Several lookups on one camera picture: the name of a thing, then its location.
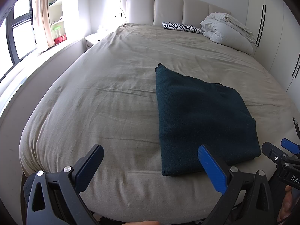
plastic container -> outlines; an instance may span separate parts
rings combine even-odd
[[[54,34],[55,34],[55,39],[62,36],[62,27],[61,26],[57,26],[57,27],[53,28],[53,30],[54,30]]]

human hand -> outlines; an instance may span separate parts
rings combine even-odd
[[[125,223],[126,225],[159,225],[158,221],[145,221],[137,223]]]
[[[287,185],[285,187],[285,192],[286,192],[286,194],[285,194],[281,209],[278,214],[277,222],[280,222],[281,220],[287,218],[291,214],[291,211],[292,211],[292,204],[293,204],[292,187]]]

curtain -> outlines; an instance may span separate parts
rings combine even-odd
[[[45,51],[54,46],[51,25],[49,21],[48,0],[32,0],[33,30],[37,49]]]

headboard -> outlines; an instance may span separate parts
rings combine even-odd
[[[200,27],[200,22],[211,13],[229,11],[199,0],[121,0],[126,22],[158,25],[176,22]]]

metal bolt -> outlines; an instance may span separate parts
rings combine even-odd
[[[68,173],[72,170],[72,168],[70,166],[66,166],[64,167],[64,172]]]
[[[41,176],[41,175],[43,175],[43,174],[44,174],[44,171],[43,171],[43,170],[40,170],[40,171],[37,172],[37,175],[38,175],[38,176]]]
[[[232,171],[233,173],[237,173],[238,172],[238,168],[236,166],[232,166],[230,168],[230,171]]]
[[[265,175],[265,172],[264,172],[263,170],[259,170],[259,171],[258,171],[258,174],[259,174],[260,176],[264,176],[264,175]]]

